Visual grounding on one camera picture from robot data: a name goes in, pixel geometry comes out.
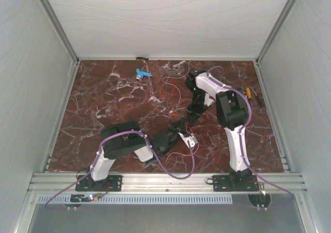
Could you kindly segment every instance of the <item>marble surface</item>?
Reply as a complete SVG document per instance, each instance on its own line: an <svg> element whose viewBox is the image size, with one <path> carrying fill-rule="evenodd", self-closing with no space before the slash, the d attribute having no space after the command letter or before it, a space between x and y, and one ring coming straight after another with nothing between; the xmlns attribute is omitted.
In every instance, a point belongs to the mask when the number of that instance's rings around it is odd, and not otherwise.
<svg viewBox="0 0 331 233"><path fill-rule="evenodd" d="M96 156L100 130L105 126L137 120L150 137L166 132L168 126L184 116L191 103L185 87L188 71L220 65L212 74L225 84L245 89L252 86L260 95L253 62L229 61L82 61L70 94L58 134L49 171L78 171L89 166ZM135 79L136 69L153 77ZM169 80L172 85L164 84ZM192 130L199 140L195 172L229 172L229 147L224 129L218 124L216 106L209 108ZM253 116L246 129L247 153L258 172L282 172L282 163L266 108L253 98ZM188 154L184 142L172 150ZM171 172L189 172L190 156L172 154L161 158ZM158 164L145 167L135 154L117 159L111 171L163 172Z"/></svg>

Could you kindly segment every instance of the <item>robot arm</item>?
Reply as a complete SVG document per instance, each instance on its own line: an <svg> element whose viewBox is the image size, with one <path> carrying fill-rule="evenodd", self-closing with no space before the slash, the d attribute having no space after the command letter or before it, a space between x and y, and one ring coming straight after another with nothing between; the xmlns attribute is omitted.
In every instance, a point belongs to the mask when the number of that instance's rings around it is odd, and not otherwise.
<svg viewBox="0 0 331 233"><path fill-rule="evenodd" d="M151 140L151 145L157 155L167 154L172 147L181 139L185 144L190 142L194 147L196 139L186 131L186 123L192 126L195 121L205 112L208 106L212 104L211 96L216 101L217 119L228 137L230 149L230 167L233 169L235 180L241 180L243 177L251 176L252 173L243 161L240 150L239 138L242 139L244 147L244 158L249 164L246 155L245 131L241 134L239 129L246 123L248 109L245 101L230 91L225 85L218 85L213 82L213 77L207 77L204 70L189 73L185 82L186 87L193 92L192 104L187 107L187 118L182 118L169 127L168 133L161 133ZM112 125L101 131L101 140L107 137L130 130L139 131L139 125L136 121ZM150 146L147 146L143 137L138 135L124 135L116 137L103 146L103 155L99 158L91 177L94 181L100 181L107 177L108 171L114 161L122 156L134 152L140 161L148 164L155 160Z"/></svg>
<svg viewBox="0 0 331 233"><path fill-rule="evenodd" d="M207 77L207 73L203 72L195 76L195 83L198 89L202 89L216 101L217 119L220 125L224 127L228 137L230 167L235 172L244 171L247 169L247 166L243 161L239 138L242 139L244 158L248 164L249 160L246 154L245 129L242 130L241 134L239 129L246 123L246 118L248 117L246 103L236 93L225 88L225 85L219 86L212 82L211 79L215 78Z"/></svg>

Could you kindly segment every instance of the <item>enclosure wall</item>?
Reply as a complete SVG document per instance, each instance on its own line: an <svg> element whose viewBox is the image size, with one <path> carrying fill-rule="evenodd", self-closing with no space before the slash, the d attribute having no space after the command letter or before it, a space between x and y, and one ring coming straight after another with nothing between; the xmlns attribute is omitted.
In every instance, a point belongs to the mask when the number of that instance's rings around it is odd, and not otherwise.
<svg viewBox="0 0 331 233"><path fill-rule="evenodd" d="M318 232L331 221L331 0L298 0L262 60L294 171L308 187Z"/></svg>
<svg viewBox="0 0 331 233"><path fill-rule="evenodd" d="M256 58L287 0L49 0L79 57Z"/></svg>
<svg viewBox="0 0 331 233"><path fill-rule="evenodd" d="M71 59L39 0L0 0L0 232L46 159Z"/></svg>

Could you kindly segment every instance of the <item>mounting plate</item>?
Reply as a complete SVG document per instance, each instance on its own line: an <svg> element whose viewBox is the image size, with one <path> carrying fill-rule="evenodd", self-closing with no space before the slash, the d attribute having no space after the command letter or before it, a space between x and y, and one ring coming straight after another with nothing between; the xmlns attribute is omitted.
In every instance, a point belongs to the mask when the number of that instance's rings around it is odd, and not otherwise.
<svg viewBox="0 0 331 233"><path fill-rule="evenodd" d="M256 176L250 176L242 181L239 181L234 187L230 176L225 175L214 175L213 178L213 189L214 192L258 192L259 185L254 183L258 181Z"/></svg>
<svg viewBox="0 0 331 233"><path fill-rule="evenodd" d="M77 192L120 192L122 190L122 175L108 175L107 178L101 181L94 181L91 175L87 176L79 184L76 185L75 190Z"/></svg>

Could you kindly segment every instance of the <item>blue plastic part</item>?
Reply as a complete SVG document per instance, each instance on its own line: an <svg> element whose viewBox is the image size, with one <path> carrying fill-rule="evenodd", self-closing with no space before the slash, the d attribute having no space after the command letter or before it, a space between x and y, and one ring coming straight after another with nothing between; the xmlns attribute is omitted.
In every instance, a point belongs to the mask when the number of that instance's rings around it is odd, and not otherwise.
<svg viewBox="0 0 331 233"><path fill-rule="evenodd" d="M150 77L150 76L152 76L152 74L150 74L149 72L144 72L144 71L140 71L140 69L137 69L136 79L142 80L145 76Z"/></svg>

